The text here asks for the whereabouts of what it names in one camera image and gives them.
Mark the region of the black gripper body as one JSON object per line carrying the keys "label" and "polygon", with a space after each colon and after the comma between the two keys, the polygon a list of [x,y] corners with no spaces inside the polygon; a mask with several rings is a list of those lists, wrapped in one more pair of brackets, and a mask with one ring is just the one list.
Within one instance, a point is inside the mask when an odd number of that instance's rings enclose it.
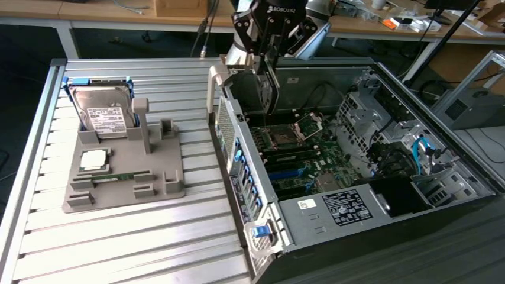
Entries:
{"label": "black gripper body", "polygon": [[293,29],[307,18],[304,1],[252,1],[249,10],[259,31],[264,32],[267,27],[272,33],[280,33],[284,22],[288,20],[288,28]]}

